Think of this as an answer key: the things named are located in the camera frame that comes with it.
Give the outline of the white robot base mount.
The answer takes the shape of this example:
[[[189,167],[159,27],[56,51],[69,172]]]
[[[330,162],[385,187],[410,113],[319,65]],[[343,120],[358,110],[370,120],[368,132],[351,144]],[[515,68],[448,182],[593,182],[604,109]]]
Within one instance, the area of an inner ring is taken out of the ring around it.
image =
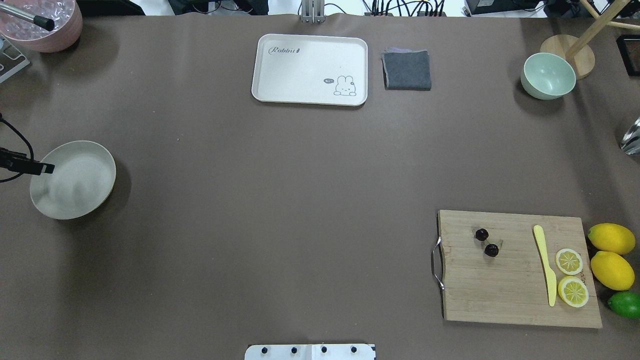
[[[374,344],[254,344],[247,347],[245,360],[375,360]]]

